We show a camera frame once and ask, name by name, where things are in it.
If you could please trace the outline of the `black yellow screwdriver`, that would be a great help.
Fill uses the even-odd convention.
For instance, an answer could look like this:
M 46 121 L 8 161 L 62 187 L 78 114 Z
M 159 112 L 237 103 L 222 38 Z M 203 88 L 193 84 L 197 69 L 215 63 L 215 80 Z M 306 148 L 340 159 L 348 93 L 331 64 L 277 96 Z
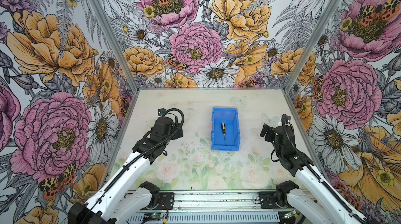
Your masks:
M 221 123 L 221 130 L 222 130 L 222 135 L 223 135 L 223 139 L 225 142 L 225 146 L 227 146 L 227 133 L 226 133 L 226 125 L 224 122 Z

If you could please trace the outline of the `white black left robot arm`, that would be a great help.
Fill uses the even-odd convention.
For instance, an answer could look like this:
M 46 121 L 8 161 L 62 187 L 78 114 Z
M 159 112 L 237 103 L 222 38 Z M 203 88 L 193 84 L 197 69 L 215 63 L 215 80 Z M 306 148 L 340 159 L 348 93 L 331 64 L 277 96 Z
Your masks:
M 143 183 L 135 193 L 127 191 L 152 163 L 166 155 L 171 140 L 183 137 L 185 117 L 161 115 L 150 131 L 137 141 L 133 151 L 114 176 L 85 203 L 76 203 L 69 210 L 70 224 L 123 224 L 139 210 L 154 208 L 159 201 L 159 187 L 150 182 Z

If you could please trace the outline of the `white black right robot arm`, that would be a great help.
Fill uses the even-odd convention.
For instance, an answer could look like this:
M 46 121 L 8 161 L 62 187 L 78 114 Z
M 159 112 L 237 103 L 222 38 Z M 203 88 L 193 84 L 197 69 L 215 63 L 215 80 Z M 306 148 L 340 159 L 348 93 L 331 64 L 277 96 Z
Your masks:
M 313 224 L 375 223 L 345 201 L 312 160 L 296 148 L 291 124 L 278 127 L 264 124 L 260 136 L 273 144 L 277 161 L 314 196 L 310 199 L 299 185 L 289 180 L 277 185 L 273 196 L 260 196 L 261 205 L 274 201 L 279 207 L 292 207 Z

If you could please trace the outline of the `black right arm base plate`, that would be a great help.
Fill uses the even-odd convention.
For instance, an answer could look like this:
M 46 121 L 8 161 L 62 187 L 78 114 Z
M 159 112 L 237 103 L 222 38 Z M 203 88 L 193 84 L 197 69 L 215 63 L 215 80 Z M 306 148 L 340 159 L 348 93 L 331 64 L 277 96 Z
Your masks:
M 277 209 L 280 206 L 276 202 L 275 192 L 259 192 L 259 202 L 261 209 Z

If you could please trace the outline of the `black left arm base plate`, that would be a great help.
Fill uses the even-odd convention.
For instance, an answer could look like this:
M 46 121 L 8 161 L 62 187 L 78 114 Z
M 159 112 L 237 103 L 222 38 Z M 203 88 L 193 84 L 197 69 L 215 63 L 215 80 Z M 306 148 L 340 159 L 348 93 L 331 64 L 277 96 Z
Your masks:
M 159 192 L 151 197 L 148 209 L 172 210 L 174 207 L 175 194 L 172 192 Z

